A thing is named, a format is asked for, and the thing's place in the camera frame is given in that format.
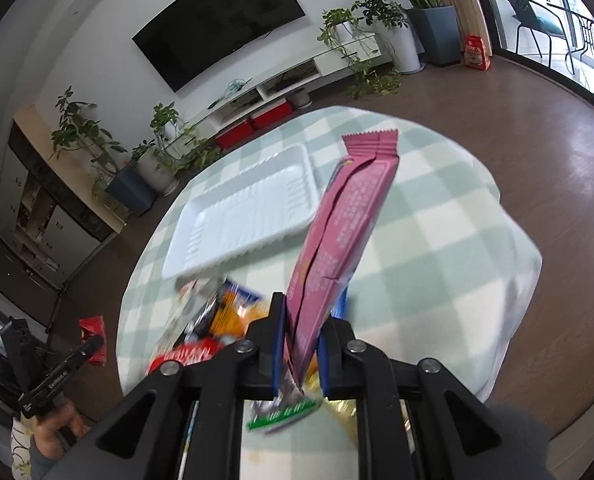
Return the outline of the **person's left hand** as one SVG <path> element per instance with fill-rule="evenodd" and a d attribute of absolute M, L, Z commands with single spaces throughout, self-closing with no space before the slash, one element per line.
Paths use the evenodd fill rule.
<path fill-rule="evenodd" d="M 63 428 L 69 429 L 77 439 L 81 439 L 90 430 L 75 404 L 68 399 L 36 421 L 34 440 L 42 456 L 49 460 L 60 460 L 63 457 L 65 448 L 60 438 L 60 430 Z"/>

